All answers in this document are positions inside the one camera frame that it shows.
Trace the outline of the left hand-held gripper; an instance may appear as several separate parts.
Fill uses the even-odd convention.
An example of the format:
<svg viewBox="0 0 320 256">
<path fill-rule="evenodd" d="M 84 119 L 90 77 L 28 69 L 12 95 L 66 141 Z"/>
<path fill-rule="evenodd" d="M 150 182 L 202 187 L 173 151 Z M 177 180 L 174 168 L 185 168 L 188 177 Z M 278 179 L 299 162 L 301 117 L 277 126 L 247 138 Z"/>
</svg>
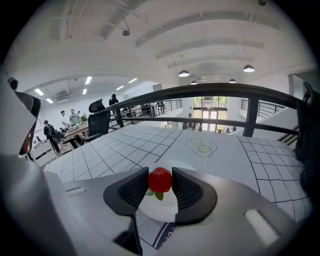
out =
<svg viewBox="0 0 320 256">
<path fill-rule="evenodd" d="M 41 100 L 13 89 L 10 78 L 0 73 L 0 154 L 18 155 L 28 135 L 33 135 Z"/>
</svg>

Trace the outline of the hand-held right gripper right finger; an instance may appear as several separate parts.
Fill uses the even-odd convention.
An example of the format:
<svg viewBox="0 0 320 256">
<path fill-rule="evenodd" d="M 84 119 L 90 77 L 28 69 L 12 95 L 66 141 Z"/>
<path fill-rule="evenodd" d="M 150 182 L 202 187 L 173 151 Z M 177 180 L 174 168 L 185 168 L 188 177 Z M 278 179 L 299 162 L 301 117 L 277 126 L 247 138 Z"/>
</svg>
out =
<svg viewBox="0 0 320 256">
<path fill-rule="evenodd" d="M 172 191 L 177 199 L 176 224 L 197 224 L 216 207 L 216 190 L 207 182 L 188 174 L 187 169 L 172 168 Z"/>
</svg>

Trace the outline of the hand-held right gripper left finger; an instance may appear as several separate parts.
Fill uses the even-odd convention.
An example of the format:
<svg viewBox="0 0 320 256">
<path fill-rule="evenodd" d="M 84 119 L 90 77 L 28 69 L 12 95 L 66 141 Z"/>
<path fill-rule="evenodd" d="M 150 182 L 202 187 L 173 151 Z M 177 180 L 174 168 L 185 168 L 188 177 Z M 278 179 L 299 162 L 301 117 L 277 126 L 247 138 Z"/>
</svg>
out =
<svg viewBox="0 0 320 256">
<path fill-rule="evenodd" d="M 107 186 L 103 192 L 105 203 L 115 214 L 130 218 L 128 229 L 121 232 L 113 242 L 137 255 L 142 255 L 143 249 L 137 229 L 136 211 L 149 188 L 148 176 L 148 167 L 138 168 L 129 176 Z"/>
</svg>

